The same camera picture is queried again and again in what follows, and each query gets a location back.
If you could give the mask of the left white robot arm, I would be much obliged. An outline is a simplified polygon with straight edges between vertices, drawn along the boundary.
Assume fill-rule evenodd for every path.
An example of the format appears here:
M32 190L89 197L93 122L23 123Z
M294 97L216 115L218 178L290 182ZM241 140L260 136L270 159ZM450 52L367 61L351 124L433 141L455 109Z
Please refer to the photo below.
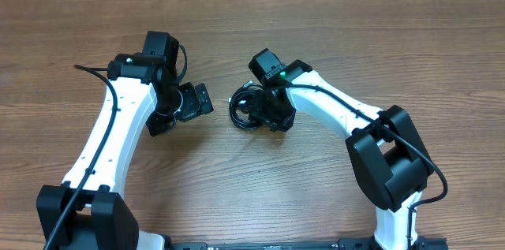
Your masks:
M44 185L37 196L46 249L174 248L167 235L140 229L124 193L143 129L162 135L213 111L204 84L182 81L184 51L169 33L150 31L142 51L118 54L105 68L80 67L107 89L79 158L60 185Z

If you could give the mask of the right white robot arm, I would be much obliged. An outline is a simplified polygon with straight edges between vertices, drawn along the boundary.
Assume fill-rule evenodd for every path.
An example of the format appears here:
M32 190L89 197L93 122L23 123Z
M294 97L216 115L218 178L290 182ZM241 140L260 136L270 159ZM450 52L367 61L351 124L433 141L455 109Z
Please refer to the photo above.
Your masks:
M269 49L254 55L249 69L260 91L248 104L249 118L272 131L288 131L296 113L307 113L345 142L361 191L376 208L376 229L353 248L446 249L444 238L415 229L417 209L442 200L447 179L431 160L409 114L400 106L383 110L333 87L310 65L281 63Z

